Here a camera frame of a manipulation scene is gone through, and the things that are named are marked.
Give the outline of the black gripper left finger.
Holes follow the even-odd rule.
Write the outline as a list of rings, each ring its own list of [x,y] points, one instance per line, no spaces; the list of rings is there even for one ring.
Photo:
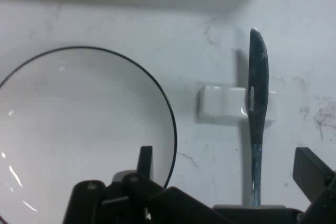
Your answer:
[[[64,223],[233,223],[176,187],[150,179],[153,148],[142,146],[136,170],[109,186],[99,180],[72,190]]]

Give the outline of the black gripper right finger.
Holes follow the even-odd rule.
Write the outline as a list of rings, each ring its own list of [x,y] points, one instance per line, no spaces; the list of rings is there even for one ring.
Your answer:
[[[335,171],[311,149],[297,147],[293,179],[310,201],[299,223],[335,223]]]

